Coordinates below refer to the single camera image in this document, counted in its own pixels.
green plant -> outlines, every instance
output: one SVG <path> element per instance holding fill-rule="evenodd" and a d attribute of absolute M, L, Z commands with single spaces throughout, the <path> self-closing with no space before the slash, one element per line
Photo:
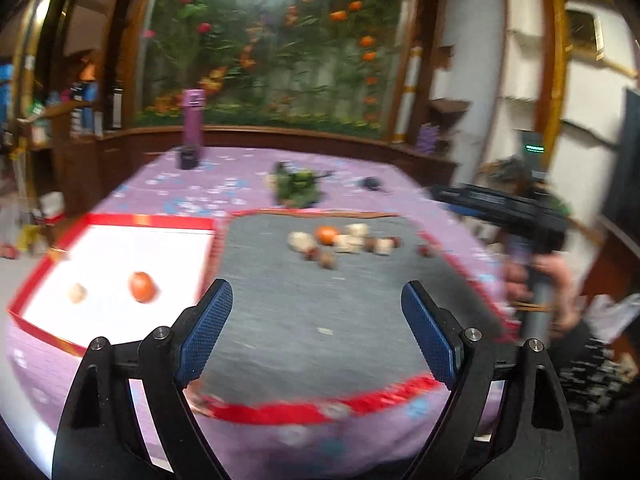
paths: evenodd
<path fill-rule="evenodd" d="M 155 0 L 138 123 L 179 120 L 175 95 L 200 86 L 207 122 L 379 137 L 400 4 Z"/>

purple tablecloth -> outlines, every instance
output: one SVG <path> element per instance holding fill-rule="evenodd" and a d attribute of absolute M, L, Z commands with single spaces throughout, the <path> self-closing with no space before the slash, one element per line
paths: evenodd
<path fill-rule="evenodd" d="M 482 289 L 494 308 L 510 314 L 504 303 L 499 263 L 450 213 L 442 209 L 395 167 L 340 157 L 251 148 L 207 148 L 196 170 L 176 169 L 168 152 L 116 189 L 96 212 L 215 217 L 274 207 L 264 177 L 279 161 L 317 173 L 333 171 L 322 181 L 324 210 L 393 212 L 416 222 L 441 250 L 454 257 L 468 279 Z M 379 178 L 385 192 L 358 186 L 366 176 Z M 48 346 L 8 323 L 7 348 L 25 394 L 43 420 L 56 430 L 79 358 Z M 212 448 L 234 480 L 345 476 L 379 462 L 415 454 L 433 427 L 448 391 L 444 387 L 360 417 L 339 417 L 312 426 L 249 426 L 198 417 Z M 499 388 L 492 391 L 485 420 L 495 416 Z M 164 458 L 142 394 L 134 386 L 140 427 L 152 456 Z"/>

gray felt board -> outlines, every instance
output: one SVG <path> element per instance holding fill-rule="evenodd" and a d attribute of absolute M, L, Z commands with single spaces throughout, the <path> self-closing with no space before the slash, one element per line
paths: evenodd
<path fill-rule="evenodd" d="M 373 236 L 398 236 L 390 256 L 336 254 L 335 270 L 287 246 L 292 231 L 366 223 Z M 400 217 L 296 218 L 270 214 L 233 221 L 219 277 L 234 305 L 202 373 L 204 391 L 255 406 L 353 396 L 406 380 L 428 367 L 404 320 L 402 286 L 419 280 L 463 327 L 489 336 L 499 322 L 445 260 L 417 252 L 424 241 Z"/>

hand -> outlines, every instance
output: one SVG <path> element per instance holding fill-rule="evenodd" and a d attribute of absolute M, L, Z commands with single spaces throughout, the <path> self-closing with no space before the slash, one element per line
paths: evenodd
<path fill-rule="evenodd" d="M 581 318 L 576 303 L 577 295 L 573 273 L 559 253 L 538 254 L 533 258 L 531 265 L 539 272 L 551 276 L 553 280 L 556 289 L 554 302 L 556 317 L 551 327 L 551 335 L 560 336 L 576 326 Z M 507 262 L 504 268 L 504 277 L 509 301 L 531 299 L 532 293 L 526 285 L 527 269 L 525 267 L 514 262 Z"/>

person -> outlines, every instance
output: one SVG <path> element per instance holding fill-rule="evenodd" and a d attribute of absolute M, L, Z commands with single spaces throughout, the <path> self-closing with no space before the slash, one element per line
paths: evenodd
<path fill-rule="evenodd" d="M 640 388 L 613 361 L 614 351 L 595 338 L 582 318 L 577 283 L 559 253 L 538 255 L 532 266 L 551 276 L 556 316 L 548 354 L 574 423 L 581 480 L 636 478 L 640 449 Z M 504 267 L 511 301 L 526 300 L 527 271 Z"/>

